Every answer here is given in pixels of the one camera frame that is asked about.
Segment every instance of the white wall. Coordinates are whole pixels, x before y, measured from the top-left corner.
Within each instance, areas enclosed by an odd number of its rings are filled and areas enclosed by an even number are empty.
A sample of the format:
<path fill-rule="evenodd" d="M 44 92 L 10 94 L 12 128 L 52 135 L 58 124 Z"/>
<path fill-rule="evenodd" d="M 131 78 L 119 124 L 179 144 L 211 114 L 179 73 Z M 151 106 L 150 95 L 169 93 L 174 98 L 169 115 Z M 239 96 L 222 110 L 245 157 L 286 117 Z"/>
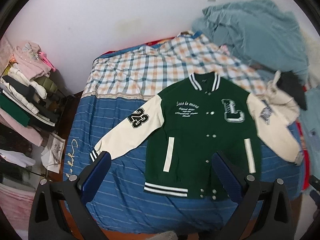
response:
<path fill-rule="evenodd" d="M 59 85 L 76 93 L 100 54 L 174 36 L 190 29 L 202 8 L 228 1 L 235 0 L 30 0 L 6 34 L 12 45 L 24 39 L 37 42 L 59 69 Z M 302 28 L 320 40 L 293 0 L 274 1 L 294 11 Z"/>

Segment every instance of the jacket pocket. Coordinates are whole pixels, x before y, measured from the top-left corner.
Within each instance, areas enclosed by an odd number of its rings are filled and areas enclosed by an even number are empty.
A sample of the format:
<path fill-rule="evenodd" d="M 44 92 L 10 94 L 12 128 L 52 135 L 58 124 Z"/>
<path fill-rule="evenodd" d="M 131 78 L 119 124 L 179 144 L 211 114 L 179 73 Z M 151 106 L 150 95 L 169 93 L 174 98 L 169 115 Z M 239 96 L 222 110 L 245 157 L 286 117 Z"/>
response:
<path fill-rule="evenodd" d="M 172 153 L 173 153 L 173 145 L 174 145 L 174 137 L 169 137 L 167 155 L 165 157 L 165 162 L 164 162 L 164 167 L 163 167 L 164 172 L 169 172 L 169 170 L 170 170 L 171 161 L 172 161 Z"/>

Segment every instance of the red cloth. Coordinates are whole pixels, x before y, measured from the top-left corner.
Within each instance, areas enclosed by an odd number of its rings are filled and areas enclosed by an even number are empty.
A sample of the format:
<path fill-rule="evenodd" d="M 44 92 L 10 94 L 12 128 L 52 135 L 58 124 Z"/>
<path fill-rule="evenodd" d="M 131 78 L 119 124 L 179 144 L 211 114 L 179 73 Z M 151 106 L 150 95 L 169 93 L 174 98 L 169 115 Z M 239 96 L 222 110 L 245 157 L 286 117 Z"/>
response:
<path fill-rule="evenodd" d="M 301 140 L 301 144 L 302 144 L 302 150 L 303 150 L 303 154 L 304 154 L 304 161 L 305 161 L 305 166 L 306 166 L 306 170 L 305 170 L 305 175 L 304 175 L 304 183 L 303 183 L 303 190 L 307 189 L 309 187 L 309 177 L 310 177 L 310 158 L 309 158 L 309 153 L 308 150 L 306 148 L 306 144 L 304 142 L 304 137 L 302 134 L 302 129 L 301 129 L 301 124 L 300 122 L 297 120 L 296 121 L 298 130 L 299 130 L 299 134 L 300 134 L 300 140 Z"/>
<path fill-rule="evenodd" d="M 158 43 L 161 43 L 161 42 L 166 42 L 167 40 L 172 40 L 174 37 L 170 37 L 170 38 L 166 38 L 166 39 L 161 39 L 161 40 L 157 40 L 157 41 L 150 41 L 150 42 L 147 42 L 147 43 L 144 43 L 145 45 L 148 45 L 148 46 L 153 46 L 153 45 L 156 45 Z M 110 54 L 110 53 L 114 53 L 116 52 L 117 50 L 110 50 L 110 51 L 107 51 L 106 53 L 104 54 Z"/>

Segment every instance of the striped rib collar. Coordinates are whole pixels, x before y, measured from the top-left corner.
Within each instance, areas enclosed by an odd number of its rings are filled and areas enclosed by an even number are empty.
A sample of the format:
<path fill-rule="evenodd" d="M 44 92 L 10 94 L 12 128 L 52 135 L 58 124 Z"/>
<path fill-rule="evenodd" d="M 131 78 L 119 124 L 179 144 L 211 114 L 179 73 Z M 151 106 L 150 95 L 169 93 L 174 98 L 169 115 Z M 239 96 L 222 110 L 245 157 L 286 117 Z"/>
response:
<path fill-rule="evenodd" d="M 190 80 L 190 83 L 191 83 L 191 85 L 193 86 L 193 88 L 195 90 L 199 90 L 199 91 L 202 90 L 202 87 L 200 86 L 199 82 L 196 80 L 194 73 L 192 73 L 189 76 L 189 80 Z M 212 90 L 211 91 L 217 90 L 219 88 L 219 86 L 220 86 L 220 75 L 215 72 L 214 73 L 213 86 L 212 86 Z"/>

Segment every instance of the striped cuff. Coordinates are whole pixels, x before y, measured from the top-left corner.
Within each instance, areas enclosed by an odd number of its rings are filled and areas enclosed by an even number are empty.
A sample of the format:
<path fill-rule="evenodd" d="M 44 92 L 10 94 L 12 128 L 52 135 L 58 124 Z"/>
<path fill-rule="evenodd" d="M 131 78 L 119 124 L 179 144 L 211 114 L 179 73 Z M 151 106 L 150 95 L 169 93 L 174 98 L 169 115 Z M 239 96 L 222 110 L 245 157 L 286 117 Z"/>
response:
<path fill-rule="evenodd" d="M 93 163 L 98 158 L 98 156 L 99 154 L 95 149 L 93 149 L 92 152 L 90 152 L 90 164 Z"/>
<path fill-rule="evenodd" d="M 152 193 L 171 195 L 176 197 L 188 197 L 187 188 L 167 187 L 146 182 L 144 190 Z"/>

